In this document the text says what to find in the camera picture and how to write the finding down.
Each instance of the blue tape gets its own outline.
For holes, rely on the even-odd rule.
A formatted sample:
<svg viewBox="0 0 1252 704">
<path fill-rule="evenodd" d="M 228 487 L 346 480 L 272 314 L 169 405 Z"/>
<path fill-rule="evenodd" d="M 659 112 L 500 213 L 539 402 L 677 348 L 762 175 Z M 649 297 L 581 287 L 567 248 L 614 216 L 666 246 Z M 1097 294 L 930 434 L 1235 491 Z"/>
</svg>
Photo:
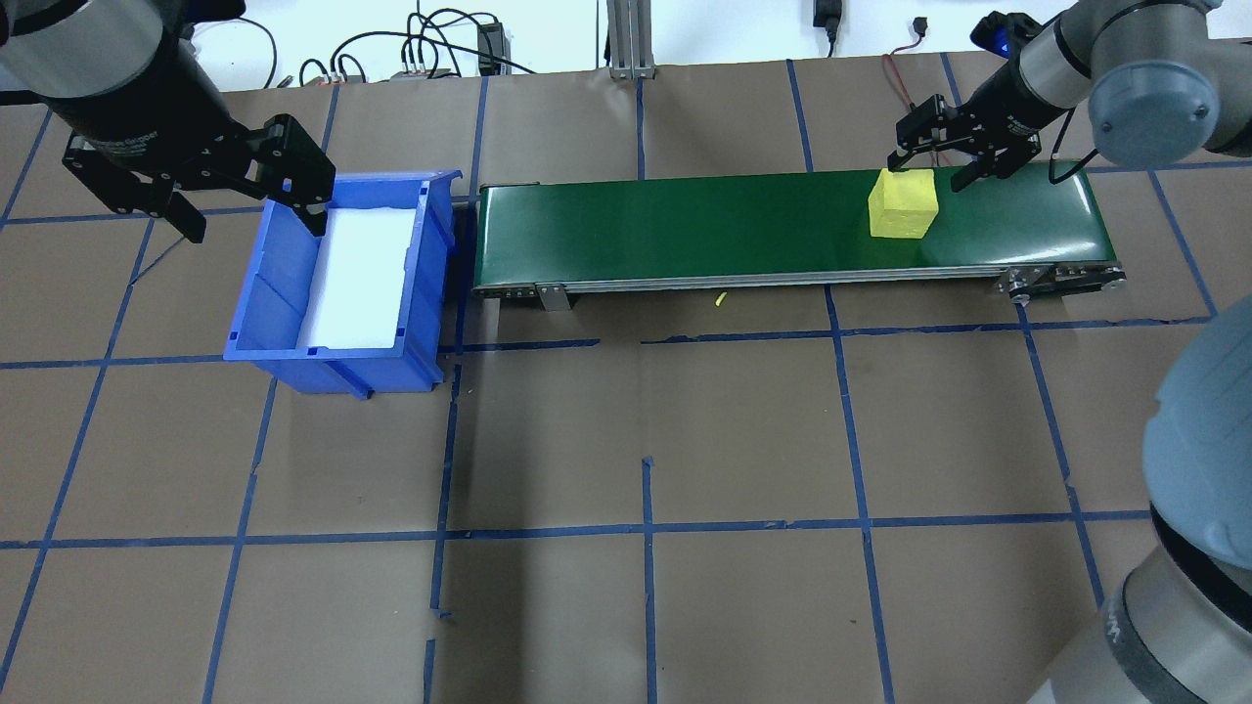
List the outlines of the blue tape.
<svg viewBox="0 0 1252 704">
<path fill-rule="evenodd" d="M 383 532 L 317 532 L 249 535 L 247 545 L 337 545 L 344 542 L 427 542 L 438 540 L 433 530 L 398 530 Z"/>
<path fill-rule="evenodd" d="M 647 649 L 647 703 L 656 704 L 656 565 L 652 556 L 652 458 L 644 457 L 644 641 Z"/>
<path fill-rule="evenodd" d="M 1179 318 L 1174 321 L 1154 318 L 1129 318 L 1124 321 L 1059 321 L 1053 323 L 1030 323 L 1030 329 L 1094 329 L 1109 327 L 1161 327 L 1161 326 L 1202 326 L 1211 321 L 1208 316 Z"/>
<path fill-rule="evenodd" d="M 470 355 L 475 352 L 518 352 L 527 349 L 576 349 L 581 347 L 595 347 L 600 344 L 598 338 L 592 339 L 548 339 L 543 342 L 495 342 L 487 344 L 463 344 L 461 352 Z M 448 355 L 456 352 L 454 347 L 441 346 L 439 353 Z"/>
<path fill-rule="evenodd" d="M 443 593 L 443 550 L 447 546 L 444 535 L 448 531 L 448 510 L 452 504 L 452 463 L 457 450 L 457 416 L 461 400 L 461 365 L 452 367 L 452 391 L 448 401 L 448 430 L 443 440 L 443 477 L 439 480 L 439 517 L 436 531 L 439 537 L 434 542 L 434 566 L 431 569 L 431 609 L 439 609 L 439 596 Z"/>
<path fill-rule="evenodd" d="M 1177 164 L 1163 164 L 1159 167 L 1085 167 L 1092 174 L 1141 174 L 1146 172 L 1189 172 L 1202 169 L 1246 169 L 1252 167 L 1252 162 L 1181 162 Z"/>
<path fill-rule="evenodd" d="M 473 157 L 470 162 L 470 195 L 466 198 L 466 203 L 470 204 L 470 218 L 468 223 L 462 225 L 467 230 L 466 237 L 462 237 L 459 242 L 463 251 L 457 252 L 457 257 L 463 262 L 461 269 L 461 291 L 457 292 L 457 321 L 453 336 L 453 352 L 457 355 L 464 352 L 466 311 L 470 306 L 470 288 L 473 286 L 473 253 L 478 246 L 478 215 L 476 212 L 476 204 L 478 203 L 478 165 L 482 162 L 482 135 L 483 125 L 487 122 L 487 89 L 491 85 L 490 80 L 488 76 L 482 76 L 482 83 L 478 86 L 478 113 L 475 116 L 473 128 Z"/>
<path fill-rule="evenodd" d="M 1147 521 L 1152 519 L 1152 511 L 1143 509 L 1137 511 L 1083 511 L 1084 521 Z"/>
<path fill-rule="evenodd" d="M 874 640 L 878 645 L 878 668 L 883 678 L 883 699 L 895 704 L 895 685 L 891 683 L 891 660 L 886 650 L 886 626 L 883 621 L 883 600 L 878 590 L 878 565 L 874 560 L 873 522 L 865 496 L 865 477 L 861 474 L 860 446 L 856 442 L 856 420 L 853 413 L 851 390 L 848 385 L 848 363 L 844 356 L 843 332 L 830 284 L 825 286 L 826 314 L 830 317 L 830 337 L 835 343 L 835 373 L 839 377 L 839 400 L 844 408 L 844 428 L 848 433 L 848 455 L 853 466 L 853 485 L 856 490 L 856 516 L 861 530 L 861 551 L 865 556 L 865 580 L 869 588 L 869 608 L 874 620 Z"/>
<path fill-rule="evenodd" d="M 269 380 L 269 391 L 265 393 L 265 407 L 260 412 L 260 430 L 257 432 L 257 448 L 252 452 L 252 468 L 257 471 L 260 458 L 265 452 L 265 438 L 269 437 L 269 417 L 274 412 L 274 393 L 278 391 L 278 377 Z"/>
<path fill-rule="evenodd" d="M 478 115 L 475 118 L 473 127 L 473 160 L 470 163 L 470 198 L 477 198 L 478 195 L 478 163 L 482 158 L 483 123 L 487 122 L 487 86 L 490 85 L 490 80 L 488 76 L 482 76 L 482 84 L 478 86 Z"/>
<path fill-rule="evenodd" d="M 645 339 L 640 344 L 687 344 L 694 342 L 749 342 L 757 339 L 814 339 L 830 337 L 829 329 L 799 329 L 799 331 L 782 331 L 782 332 L 729 332 L 729 333 L 710 333 L 710 334 L 697 334 L 695 337 L 689 337 L 686 334 L 675 334 L 672 337 L 666 337 L 665 339 Z"/>
<path fill-rule="evenodd" d="M 809 125 L 804 120 L 804 103 L 800 100 L 800 81 L 795 78 L 795 61 L 786 60 L 786 75 L 791 81 L 791 101 L 795 103 L 795 120 L 800 125 L 800 147 L 804 149 L 804 170 L 813 173 L 813 150 L 809 148 Z"/>
<path fill-rule="evenodd" d="M 339 86 L 331 88 L 331 106 L 326 111 L 326 128 L 322 130 L 322 152 L 331 147 L 331 128 L 334 127 L 334 113 L 339 109 Z"/>
<path fill-rule="evenodd" d="M 1151 519 L 1147 510 L 1083 511 L 1083 520 L 1090 521 L 1142 521 Z M 1073 514 L 974 514 L 963 516 L 894 516 L 870 519 L 873 527 L 925 527 L 925 526 L 993 526 L 1055 524 L 1073 520 Z M 608 524 L 590 526 L 557 526 L 515 530 L 459 530 L 442 534 L 447 540 L 533 540 L 543 537 L 577 537 L 592 535 L 642 535 L 647 530 L 657 532 L 756 532 L 775 530 L 851 530 L 861 526 L 860 519 L 805 519 L 760 521 L 692 521 Z M 428 542 L 438 540 L 439 531 L 381 531 L 333 534 L 272 534 L 250 535 L 245 545 L 327 545 L 342 542 Z M 40 540 L 4 540 L 0 550 L 35 550 Z M 50 550 L 106 549 L 106 547 L 202 547 L 234 545 L 229 535 L 192 535 L 158 537 L 86 537 L 54 539 Z"/>
<path fill-rule="evenodd" d="M 647 159 L 644 154 L 644 79 L 635 79 L 635 147 L 637 163 L 635 165 L 635 179 L 647 178 Z"/>
<path fill-rule="evenodd" d="M 928 527 L 1063 524 L 1072 520 L 1074 520 L 1073 514 L 987 514 L 972 516 L 903 516 L 898 519 L 870 519 L 870 522 L 874 527 Z"/>
<path fill-rule="evenodd" d="M 48 127 L 46 119 L 44 120 L 44 127 Z M 148 242 L 151 238 L 151 232 L 153 223 L 149 220 L 148 227 L 144 229 L 144 237 L 139 242 L 139 251 L 135 253 L 135 261 L 130 268 L 131 278 L 134 278 L 139 267 L 143 266 L 144 252 L 148 249 Z M 61 519 L 61 510 L 65 507 L 65 497 L 69 495 L 70 482 L 74 480 L 74 471 L 78 468 L 79 456 L 83 453 L 83 443 L 86 440 L 88 427 L 91 425 L 91 415 L 95 412 L 95 406 L 100 401 L 100 390 L 104 387 L 104 375 L 109 370 L 109 357 L 113 356 L 113 348 L 118 343 L 118 333 L 121 331 L 121 321 L 126 316 L 126 307 L 130 303 L 131 291 L 131 287 L 126 286 L 121 294 L 121 303 L 118 304 L 118 314 L 113 322 L 113 331 L 109 333 L 109 344 L 105 349 L 100 371 L 95 375 L 91 396 L 88 397 L 86 410 L 83 412 L 83 422 L 79 423 L 78 435 L 74 437 L 74 448 L 70 451 L 70 458 L 66 462 L 65 474 L 61 476 L 61 485 L 56 490 L 56 500 L 53 502 L 53 510 L 48 517 L 48 526 L 44 529 L 44 539 L 40 541 L 39 554 L 35 556 L 35 565 L 30 571 L 30 579 L 26 581 L 26 591 L 23 594 L 21 606 L 18 609 L 18 619 L 14 623 L 13 633 L 9 635 L 9 645 L 5 648 L 4 660 L 0 660 L 0 691 L 4 690 L 4 684 L 9 679 L 9 670 L 13 668 L 13 658 L 18 653 L 18 641 L 21 639 L 21 630 L 26 625 L 26 616 L 30 614 L 30 604 L 35 599 L 35 589 L 39 586 L 39 577 L 44 571 L 44 560 L 48 559 L 48 551 L 51 547 L 53 535 L 56 532 L 56 524 Z"/>
<path fill-rule="evenodd" d="M 1052 446 L 1057 452 L 1057 465 L 1060 467 L 1060 480 L 1065 487 L 1065 496 L 1069 499 L 1069 511 L 1073 516 L 1074 529 L 1078 532 L 1078 545 L 1083 551 L 1083 562 L 1087 564 L 1087 577 L 1092 582 L 1092 594 L 1096 596 L 1096 605 L 1104 603 L 1104 586 L 1099 580 L 1099 571 L 1096 569 L 1096 554 L 1092 551 L 1090 536 L 1087 534 L 1087 522 L 1083 520 L 1083 509 L 1078 502 L 1078 491 L 1069 484 L 1069 457 L 1065 455 L 1065 443 L 1060 438 L 1060 425 L 1057 422 L 1057 411 L 1052 405 L 1052 395 L 1048 392 L 1048 381 L 1043 375 L 1043 362 L 1039 361 L 1039 349 L 1034 344 L 1034 333 L 1030 331 L 1030 321 L 1027 318 L 1025 308 L 1018 306 L 1018 322 L 1022 336 L 1025 338 L 1027 353 L 1030 356 L 1030 367 L 1034 370 L 1034 382 L 1039 387 L 1039 400 L 1043 402 L 1043 413 L 1048 420 L 1048 432 L 1052 435 Z"/>
<path fill-rule="evenodd" d="M 4 212 L 0 212 L 0 225 L 5 223 L 11 223 L 9 215 L 13 214 L 13 207 L 18 203 L 18 195 L 21 193 L 21 185 L 26 183 L 26 175 L 30 173 L 30 165 L 35 163 L 35 154 L 39 153 L 39 144 L 44 142 L 44 133 L 48 132 L 48 123 L 53 120 L 53 111 L 48 110 L 44 113 L 44 122 L 39 125 L 39 132 L 35 133 L 35 142 L 30 145 L 30 152 L 26 153 L 26 160 L 21 163 L 21 170 L 18 173 L 18 180 L 13 184 L 13 193 L 9 194 L 9 200 L 4 205 Z"/>
<path fill-rule="evenodd" d="M 588 535 L 639 535 L 646 532 L 640 524 L 608 524 L 595 526 L 555 526 L 535 529 L 449 530 L 448 540 L 532 540 L 536 537 L 580 537 Z"/>
<path fill-rule="evenodd" d="M 942 51 L 939 60 L 943 61 L 943 73 L 948 76 L 948 89 L 952 90 L 952 101 L 959 108 L 965 99 L 960 96 L 960 88 L 957 85 L 957 74 L 952 70 L 952 61 L 948 59 L 948 53 Z"/>
<path fill-rule="evenodd" d="M 218 609 L 218 624 L 213 631 L 213 649 L 209 651 L 209 669 L 204 676 L 204 696 L 202 704 L 213 701 L 213 689 L 218 681 L 218 663 L 222 660 L 222 644 L 227 636 L 227 623 L 230 619 L 230 601 L 234 598 L 234 585 L 239 576 L 239 560 L 243 557 L 244 537 L 248 535 L 248 517 L 252 515 L 252 500 L 257 492 L 257 472 L 248 472 L 248 489 L 243 495 L 243 507 L 239 510 L 239 526 L 235 529 L 234 547 L 230 550 L 230 567 L 227 570 L 227 585 L 222 593 L 222 608 Z"/>
<path fill-rule="evenodd" d="M 860 519 L 808 519 L 799 521 L 709 521 L 654 524 L 652 532 L 754 532 L 765 530 L 846 530 L 861 527 Z"/>
<path fill-rule="evenodd" d="M 156 264 L 159 264 L 162 262 L 162 259 L 164 259 L 165 257 L 168 257 L 169 253 L 174 251 L 175 247 L 178 247 L 179 244 L 182 244 L 184 242 L 187 242 L 187 238 L 183 237 L 183 236 L 178 236 L 178 239 L 175 239 L 173 244 L 170 244 L 169 247 L 167 247 L 160 254 L 156 254 L 156 258 L 153 259 L 150 264 L 148 264 L 146 267 L 144 267 L 143 269 L 140 269 L 140 272 L 138 274 L 135 274 L 135 278 L 130 279 L 130 286 L 134 286 L 134 284 L 139 283 L 139 279 L 144 278 L 144 274 L 146 274 L 148 272 L 153 271 L 153 267 L 155 267 Z"/>
<path fill-rule="evenodd" d="M 239 215 L 245 213 L 260 213 L 264 210 L 260 205 L 243 205 L 239 208 L 207 208 L 200 210 L 202 215 Z M 148 218 L 148 213 L 95 213 L 89 215 L 41 215 L 38 218 L 13 218 L 8 220 L 11 225 L 38 225 L 38 224 L 51 224 L 51 223 L 94 223 L 94 222 L 109 222 L 109 220 L 140 220 Z"/>
<path fill-rule="evenodd" d="M 11 225 L 38 225 L 46 223 L 91 223 L 98 220 L 138 220 L 146 218 L 148 213 L 98 213 L 94 215 L 43 215 L 38 218 L 14 218 L 9 220 Z"/>
<path fill-rule="evenodd" d="M 954 332 L 1007 332 L 1015 331 L 1014 323 L 978 323 L 978 324 L 950 324 L 950 326 L 919 326 L 919 327 L 864 327 L 839 331 L 841 337 L 856 337 L 860 334 L 900 334 L 924 333 L 947 334 Z"/>
<path fill-rule="evenodd" d="M 205 547 L 234 545 L 229 535 L 175 535 L 167 537 L 78 537 L 53 540 L 53 550 L 83 550 L 104 547 Z"/>
<path fill-rule="evenodd" d="M 478 217 L 476 210 L 477 208 L 470 205 L 470 217 L 461 219 L 461 242 L 456 254 L 461 263 L 461 291 L 457 292 L 457 322 L 456 332 L 452 337 L 453 351 L 457 355 L 463 355 L 466 347 L 466 312 L 470 308 L 475 253 L 478 249 Z"/>
<path fill-rule="evenodd" d="M 110 367 L 143 367 L 149 365 L 205 365 L 224 362 L 222 355 L 183 355 L 175 357 L 121 357 L 109 360 Z"/>
<path fill-rule="evenodd" d="M 43 362 L 0 362 L 0 370 L 66 370 L 103 365 L 104 360 L 48 360 Z"/>
<path fill-rule="evenodd" d="M 1196 279 L 1196 288 L 1199 289 L 1199 297 L 1204 299 L 1204 307 L 1208 308 L 1209 316 L 1217 314 L 1217 306 L 1213 304 L 1213 297 L 1208 293 L 1208 284 L 1204 283 L 1204 276 L 1199 273 L 1199 264 L 1196 262 L 1196 257 L 1191 253 L 1191 247 L 1187 246 L 1187 238 L 1182 233 L 1182 228 L 1178 225 L 1178 218 L 1174 217 L 1173 208 L 1169 207 L 1169 199 L 1166 198 L 1166 190 L 1161 187 L 1161 179 L 1157 178 L 1156 172 L 1148 172 L 1148 179 L 1152 182 L 1152 189 L 1157 192 L 1157 200 L 1161 202 L 1161 209 L 1164 210 L 1166 219 L 1169 220 L 1169 229 L 1174 233 L 1174 239 L 1178 241 L 1178 248 L 1182 249 L 1182 256 L 1187 259 L 1187 267 L 1191 268 L 1191 276 Z"/>
<path fill-rule="evenodd" d="M 434 639 L 426 641 L 426 659 L 422 660 L 422 704 L 431 704 L 434 689 Z"/>
</svg>

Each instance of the black cable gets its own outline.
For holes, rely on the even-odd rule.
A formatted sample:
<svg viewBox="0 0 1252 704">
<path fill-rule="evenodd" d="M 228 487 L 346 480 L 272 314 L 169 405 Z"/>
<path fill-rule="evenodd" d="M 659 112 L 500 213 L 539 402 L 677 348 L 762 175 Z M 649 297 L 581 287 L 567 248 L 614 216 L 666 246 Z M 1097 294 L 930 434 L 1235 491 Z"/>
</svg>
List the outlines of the black cable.
<svg viewBox="0 0 1252 704">
<path fill-rule="evenodd" d="M 307 69 L 309 64 L 316 65 L 318 70 L 322 71 L 323 78 L 327 79 L 331 78 L 331 71 L 326 70 L 326 64 L 318 61 L 317 59 L 304 59 L 304 63 L 300 64 L 300 73 L 299 73 L 300 85 L 304 85 L 304 69 Z"/>
<path fill-rule="evenodd" d="M 361 65 L 361 61 L 358 61 L 356 56 L 352 54 L 339 54 L 339 75 L 343 76 L 344 83 L 348 81 L 348 69 L 343 66 L 344 59 L 349 59 L 353 64 L 357 64 L 357 73 L 361 74 L 361 83 L 369 83 L 369 80 L 366 79 L 366 68 Z"/>
<path fill-rule="evenodd" d="M 452 25 L 454 25 L 456 23 L 458 23 L 461 20 L 470 20 L 471 23 L 473 23 L 473 26 L 478 30 L 478 34 L 481 34 L 482 38 L 487 40 L 487 53 L 488 54 L 495 54 L 496 53 L 496 48 L 491 45 L 491 36 L 482 28 L 482 23 L 480 23 L 477 19 L 475 19 L 475 15 L 478 15 L 478 14 L 488 15 L 490 13 L 463 13 L 463 11 L 457 10 L 454 8 L 442 8 L 439 10 L 436 10 L 436 11 L 431 13 L 431 15 L 429 15 L 431 23 L 434 23 L 434 18 L 437 15 L 443 14 L 443 13 L 449 13 L 449 14 L 458 15 L 459 19 L 452 20 L 451 23 L 447 23 L 447 24 L 443 24 L 443 25 L 437 25 L 437 26 L 452 26 Z"/>
<path fill-rule="evenodd" d="M 274 33 L 269 31 L 269 28 L 267 28 L 265 25 L 258 23 L 257 20 L 249 20 L 248 18 L 235 18 L 235 19 L 239 20 L 239 21 L 242 21 L 242 23 L 250 24 L 252 26 L 254 26 L 254 28 L 259 29 L 260 31 L 265 33 L 265 36 L 269 38 L 269 50 L 270 50 L 270 54 L 272 54 L 272 58 L 269 60 L 269 76 L 265 78 L 265 85 L 262 86 L 262 88 L 269 88 L 269 84 L 274 83 L 274 73 L 278 71 L 278 43 L 274 41 Z"/>
<path fill-rule="evenodd" d="M 408 31 L 409 36 L 414 36 L 413 35 L 413 18 L 417 18 L 417 19 L 422 20 L 422 29 L 417 33 L 416 36 L 424 36 L 426 35 L 426 29 L 431 28 L 436 33 L 438 33 L 439 39 L 442 39 L 444 43 L 447 43 L 448 36 L 446 34 L 443 34 L 443 29 L 441 29 L 441 28 L 438 28 L 438 26 L 434 25 L 434 23 L 431 19 L 433 16 L 434 16 L 433 14 L 431 14 L 431 15 L 422 15 L 419 13 L 409 13 L 408 19 L 404 21 L 404 29 Z M 462 75 L 461 74 L 461 64 L 459 64 L 459 61 L 457 61 L 457 55 L 452 54 L 451 51 L 448 53 L 448 55 L 452 56 L 452 70 L 457 75 Z M 417 45 L 417 58 L 422 63 L 426 63 L 426 58 L 422 55 L 422 45 L 421 44 Z M 434 48 L 434 58 L 436 58 L 436 64 L 438 64 L 438 58 L 439 58 L 439 49 L 438 49 L 438 46 Z"/>
<path fill-rule="evenodd" d="M 1092 149 L 1090 154 L 1087 154 L 1082 158 L 1082 160 L 1074 164 L 1074 168 L 1065 172 L 1064 175 L 1057 177 L 1057 154 L 1060 152 L 1060 143 L 1065 139 L 1065 132 L 1069 129 L 1069 120 L 1074 119 L 1074 110 L 1075 108 L 1070 108 L 1069 111 L 1065 113 L 1065 122 L 1060 123 L 1060 132 L 1057 133 L 1057 143 L 1053 144 L 1052 155 L 1048 157 L 1048 180 L 1052 182 L 1053 185 L 1068 180 L 1070 177 L 1082 170 L 1083 167 L 1089 164 L 1090 160 L 1096 158 L 1096 154 L 1099 154 L 1099 149 Z"/>
<path fill-rule="evenodd" d="M 343 51 L 349 44 L 352 44 L 353 41 L 361 40 L 361 39 L 366 39 L 368 36 L 403 36 L 403 38 L 408 39 L 408 38 L 411 38 L 413 35 L 403 33 L 403 31 L 391 31 L 391 30 L 382 30 L 382 29 L 374 30 L 374 31 L 363 31 L 363 33 L 361 33 L 361 34 L 358 34 L 356 36 L 349 36 L 342 44 L 339 44 L 339 46 L 337 46 L 334 49 L 334 51 L 331 54 L 332 63 L 333 63 L 334 59 L 337 59 L 339 56 L 339 53 Z M 517 69 L 520 71 L 525 71 L 525 73 L 528 73 L 528 74 L 533 74 L 535 73 L 531 69 L 527 69 L 526 66 L 523 66 L 521 64 L 510 61 L 508 59 L 506 59 L 503 56 L 495 56 L 495 55 L 487 54 L 485 51 L 477 51 L 475 49 L 470 49 L 468 46 L 461 46 L 459 44 L 449 44 L 447 41 L 439 41 L 437 39 L 431 39 L 429 36 L 426 36 L 423 39 L 426 41 L 429 41 L 431 44 L 437 44 L 439 46 L 447 46 L 448 49 L 456 49 L 457 51 L 464 51 L 466 54 L 473 54 L 475 56 L 483 56 L 486 59 L 492 59 L 492 60 L 495 60 L 497 63 L 505 64 L 506 66 L 513 66 L 515 69 Z"/>
<path fill-rule="evenodd" d="M 413 66 L 412 73 L 417 73 L 417 70 L 418 70 L 418 59 L 413 56 L 413 41 L 414 40 L 417 40 L 418 56 L 422 56 L 422 43 L 423 41 L 428 43 L 431 45 L 431 50 L 434 51 L 434 61 L 431 63 L 431 70 L 429 70 L 429 73 L 426 74 L 427 78 L 433 78 L 434 76 L 434 71 L 439 70 L 439 48 L 438 48 L 438 45 L 434 44 L 434 40 L 432 40 L 429 36 L 426 36 L 424 34 L 408 35 L 408 39 L 406 39 L 404 44 L 402 44 L 401 48 L 399 48 L 399 60 L 401 60 L 401 63 L 406 63 L 406 65 L 412 64 L 412 66 Z M 421 59 L 421 61 L 422 61 L 422 64 L 424 64 L 426 59 L 423 58 L 423 59 Z M 449 73 L 448 75 L 457 75 L 457 76 L 459 76 L 461 74 L 459 73 Z"/>
</svg>

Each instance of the white foam insert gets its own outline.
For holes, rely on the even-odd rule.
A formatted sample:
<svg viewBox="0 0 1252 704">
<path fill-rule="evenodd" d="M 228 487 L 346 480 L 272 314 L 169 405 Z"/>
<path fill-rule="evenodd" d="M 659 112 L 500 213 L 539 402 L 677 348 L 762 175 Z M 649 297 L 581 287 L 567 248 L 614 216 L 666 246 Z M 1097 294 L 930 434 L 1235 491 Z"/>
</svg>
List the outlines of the white foam insert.
<svg viewBox="0 0 1252 704">
<path fill-rule="evenodd" d="M 389 348 L 404 292 L 404 253 L 417 210 L 332 208 L 299 347 Z"/>
</svg>

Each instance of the white wall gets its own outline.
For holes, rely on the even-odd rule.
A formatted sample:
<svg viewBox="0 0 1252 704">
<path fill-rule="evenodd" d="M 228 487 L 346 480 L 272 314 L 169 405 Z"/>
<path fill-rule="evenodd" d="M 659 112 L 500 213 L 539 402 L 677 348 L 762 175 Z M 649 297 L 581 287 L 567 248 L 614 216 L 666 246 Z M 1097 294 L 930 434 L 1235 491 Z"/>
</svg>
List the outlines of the white wall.
<svg viewBox="0 0 1252 704">
<path fill-rule="evenodd" d="M 603 0 L 475 0 L 466 11 L 491 11 L 512 39 L 513 60 L 536 71 L 587 70 L 600 64 L 607 20 Z M 836 55 L 881 54 L 909 44 L 911 20 L 925 15 L 930 34 L 919 51 L 970 50 L 969 30 L 992 10 L 1025 11 L 1043 21 L 1068 0 L 845 0 Z M 426 0 L 423 11 L 444 6 Z M 252 0 L 248 16 L 278 40 L 275 83 L 295 74 L 305 58 L 327 60 L 353 34 L 403 30 L 413 0 Z M 826 38 L 811 24 L 813 0 L 654 0 L 654 53 L 659 64 L 762 61 L 825 56 Z M 446 30 L 452 43 L 476 46 L 468 26 Z M 1252 1 L 1227 0 L 1209 14 L 1213 36 L 1252 36 Z M 200 28 L 194 40 L 200 63 L 223 90 L 258 88 L 269 70 L 269 44 L 242 23 Z M 401 70 L 398 38 L 371 38 L 349 53 L 366 65 L 371 81 Z M 447 65 L 444 56 L 443 64 Z M 463 61 L 475 73 L 472 56 Z"/>
</svg>

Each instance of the red cable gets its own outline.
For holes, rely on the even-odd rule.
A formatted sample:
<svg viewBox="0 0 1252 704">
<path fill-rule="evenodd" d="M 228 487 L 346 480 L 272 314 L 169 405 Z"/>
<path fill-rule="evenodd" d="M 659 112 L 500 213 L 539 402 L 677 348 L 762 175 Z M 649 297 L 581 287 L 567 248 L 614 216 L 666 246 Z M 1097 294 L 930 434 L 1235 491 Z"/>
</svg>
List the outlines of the red cable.
<svg viewBox="0 0 1252 704">
<path fill-rule="evenodd" d="M 913 96 L 909 95 L 909 89 L 904 86 L 904 79 L 900 78 L 900 69 L 895 66 L 895 59 L 891 58 L 891 54 L 883 54 L 883 64 L 890 66 L 891 73 L 895 74 L 895 81 L 900 86 L 900 93 L 903 94 L 905 106 L 911 110 L 914 106 Z"/>
<path fill-rule="evenodd" d="M 901 98 L 904 98 L 905 108 L 909 109 L 909 110 L 911 110 L 915 106 L 915 104 L 913 103 L 913 96 L 909 95 L 909 89 L 904 85 L 904 78 L 900 76 L 900 69 L 895 65 L 895 59 L 893 58 L 893 55 L 898 54 L 900 51 L 906 51 L 909 49 L 916 49 L 918 45 L 921 44 L 923 39 L 925 39 L 925 38 L 924 36 L 919 36 L 918 40 L 914 41 L 913 44 L 906 44 L 904 46 L 896 46 L 895 49 L 891 49 L 890 54 L 883 54 L 883 64 L 886 65 L 886 66 L 890 66 L 891 73 L 895 74 L 895 81 L 900 86 Z M 939 158 L 943 159 L 944 162 L 947 162 L 949 167 L 953 165 L 952 164 L 952 159 L 949 159 L 948 155 L 944 154 L 943 152 L 939 152 Z"/>
</svg>

